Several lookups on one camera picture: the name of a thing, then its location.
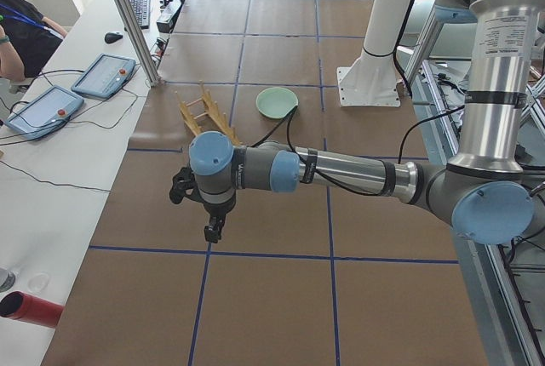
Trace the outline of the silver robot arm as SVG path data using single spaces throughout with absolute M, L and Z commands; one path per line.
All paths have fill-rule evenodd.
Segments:
M 292 192 L 319 182 L 396 197 L 476 243 L 509 242 L 541 220 L 515 148 L 544 0 L 436 0 L 436 9 L 457 19 L 470 13 L 477 22 L 461 138 L 447 164 L 390 163 L 274 142 L 234 146 L 224 134 L 206 132 L 192 141 L 182 174 L 191 200 L 209 213 L 207 241 L 221 239 L 238 190 Z

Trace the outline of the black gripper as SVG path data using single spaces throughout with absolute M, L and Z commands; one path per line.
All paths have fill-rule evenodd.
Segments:
M 204 209 L 210 214 L 209 223 L 204 227 L 204 238 L 209 243 L 218 243 L 222 239 L 225 216 L 235 207 L 234 195 L 204 195 Z

